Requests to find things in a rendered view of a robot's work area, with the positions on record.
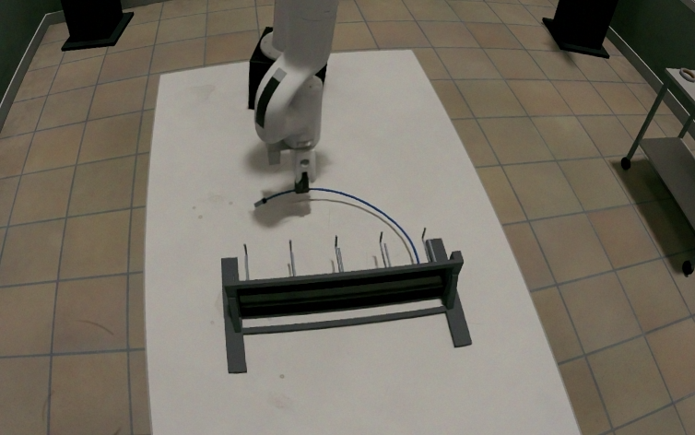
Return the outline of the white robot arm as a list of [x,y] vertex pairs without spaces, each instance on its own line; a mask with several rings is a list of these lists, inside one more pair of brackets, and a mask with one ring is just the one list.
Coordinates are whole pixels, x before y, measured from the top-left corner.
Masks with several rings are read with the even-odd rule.
[[338,2],[275,0],[273,31],[260,44],[275,62],[254,103],[254,127],[269,165],[280,164],[280,151],[314,147],[321,139],[323,82],[315,74],[331,53]]

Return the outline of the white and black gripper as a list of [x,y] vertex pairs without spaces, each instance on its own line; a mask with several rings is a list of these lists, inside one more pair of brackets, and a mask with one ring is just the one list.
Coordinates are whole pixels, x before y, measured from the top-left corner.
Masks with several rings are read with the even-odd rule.
[[309,148],[300,147],[290,150],[291,164],[295,179],[296,194],[308,193],[309,179],[311,182],[316,181],[316,146],[317,145]]

